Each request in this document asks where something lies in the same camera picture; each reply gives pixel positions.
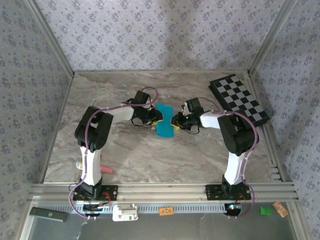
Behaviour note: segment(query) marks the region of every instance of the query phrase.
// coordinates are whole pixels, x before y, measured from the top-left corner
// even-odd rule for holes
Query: gray marble surface
[[[137,90],[153,86],[159,92],[158,103],[173,106],[195,97],[218,101],[208,89],[209,81],[223,73],[88,73],[75,74],[48,164],[46,183],[70,183],[79,180],[76,161],[81,160],[75,129],[87,107],[110,107],[133,98]],[[204,110],[216,109],[202,101]],[[197,135],[175,130],[174,138],[157,136],[156,127],[137,127],[129,121],[112,126],[102,149],[101,164],[113,168],[102,174],[104,183],[126,182],[220,182],[228,163],[228,151],[220,130],[202,128]],[[250,182],[268,182],[271,170],[267,149],[261,137],[249,158],[245,178]]]

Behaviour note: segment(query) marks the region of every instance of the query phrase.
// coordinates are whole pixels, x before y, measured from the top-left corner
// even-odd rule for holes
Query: floral wallpaper
[[[23,1],[0,8],[0,240],[10,240],[39,180],[69,79]]]
[[[283,0],[36,0],[74,71],[247,69]]]
[[[320,239],[320,2],[299,0],[253,78],[314,239]]]

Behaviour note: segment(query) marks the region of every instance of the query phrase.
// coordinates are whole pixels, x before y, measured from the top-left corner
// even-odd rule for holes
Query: chessboard
[[[209,89],[224,110],[231,112],[243,110],[255,127],[270,120],[267,113],[235,74],[211,81]]]

